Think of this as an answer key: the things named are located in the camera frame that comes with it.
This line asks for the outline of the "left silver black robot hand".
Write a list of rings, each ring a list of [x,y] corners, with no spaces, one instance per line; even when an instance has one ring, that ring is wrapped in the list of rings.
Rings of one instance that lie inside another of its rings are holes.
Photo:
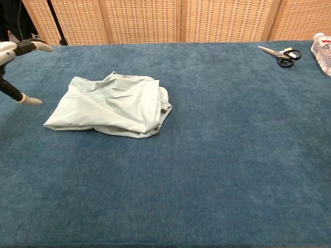
[[[29,97],[4,79],[5,67],[8,63],[13,61],[17,56],[21,56],[35,50],[53,52],[53,48],[51,46],[36,38],[30,38],[20,42],[1,42],[1,92],[14,99],[16,103],[28,105],[42,104],[40,99]]]

